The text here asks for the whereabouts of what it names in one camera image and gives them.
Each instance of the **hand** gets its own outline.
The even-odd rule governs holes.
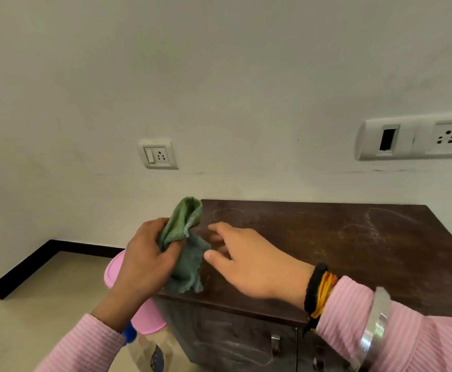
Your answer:
[[[280,251],[255,230],[224,222],[209,225],[209,230],[215,232],[211,241],[224,241],[225,247],[206,251],[204,258],[228,282],[250,297],[279,299],[303,309],[314,266]]]
[[[186,240],[173,242],[163,253],[155,243],[169,218],[145,222],[126,247],[114,286],[92,315],[122,332],[142,304],[169,279]]]

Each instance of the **cleaning cloth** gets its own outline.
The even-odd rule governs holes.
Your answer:
[[[195,292],[203,290],[200,282],[200,263],[206,250],[211,249],[209,243],[189,230],[200,223],[202,218],[202,202],[195,197],[185,197],[173,211],[173,215],[157,236],[157,245],[164,252],[169,244],[184,237],[186,245],[181,250],[171,277],[164,289],[169,294],[181,294],[193,289]]]

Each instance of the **white wall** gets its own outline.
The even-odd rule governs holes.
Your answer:
[[[452,232],[452,160],[353,160],[363,120],[448,111],[452,0],[0,0],[0,276],[186,195],[421,203]]]

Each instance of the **cabinet top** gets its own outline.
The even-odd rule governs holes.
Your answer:
[[[203,200],[195,232],[227,222],[253,228],[280,250],[374,289],[425,315],[452,316],[452,235],[424,205]],[[246,297],[205,261],[204,291],[159,297],[300,326],[306,314],[278,300]]]

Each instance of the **silver bangle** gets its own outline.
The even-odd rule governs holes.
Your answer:
[[[357,355],[350,362],[352,370],[363,372],[376,362],[383,345],[384,331],[390,315],[390,309],[390,294],[383,287],[377,287],[374,300],[372,300],[369,319],[359,341]]]

